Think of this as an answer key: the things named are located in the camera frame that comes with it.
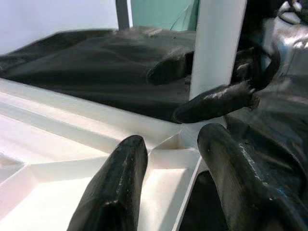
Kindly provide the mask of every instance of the black fabric cover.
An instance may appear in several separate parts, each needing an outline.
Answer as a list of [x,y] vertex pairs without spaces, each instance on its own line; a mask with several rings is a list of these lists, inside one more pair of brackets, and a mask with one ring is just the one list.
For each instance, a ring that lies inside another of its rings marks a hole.
[[231,231],[308,230],[308,76],[258,93],[257,109],[202,128],[198,146]]
[[172,121],[188,100],[195,32],[63,32],[0,56],[0,77]]
[[124,139],[88,184],[67,230],[137,231],[147,164],[143,138]]

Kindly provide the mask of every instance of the teal wall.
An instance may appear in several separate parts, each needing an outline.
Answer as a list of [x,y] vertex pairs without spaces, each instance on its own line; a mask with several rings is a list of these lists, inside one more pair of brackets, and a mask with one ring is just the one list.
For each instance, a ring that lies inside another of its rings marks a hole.
[[199,0],[131,0],[134,26],[196,30]]

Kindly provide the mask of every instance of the white cylindrical post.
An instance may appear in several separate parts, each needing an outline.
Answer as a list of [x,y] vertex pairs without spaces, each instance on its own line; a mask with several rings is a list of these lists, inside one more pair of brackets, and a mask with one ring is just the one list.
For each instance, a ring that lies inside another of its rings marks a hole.
[[[190,99],[229,84],[237,51],[246,0],[201,0],[192,69]],[[222,118],[182,125],[181,145],[196,147],[201,127],[223,124]]]

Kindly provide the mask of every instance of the white wall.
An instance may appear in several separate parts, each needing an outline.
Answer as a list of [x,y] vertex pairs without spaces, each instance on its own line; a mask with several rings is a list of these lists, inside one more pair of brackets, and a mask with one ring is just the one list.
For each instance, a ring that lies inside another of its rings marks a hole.
[[0,0],[0,54],[57,31],[117,29],[115,6],[115,0]]

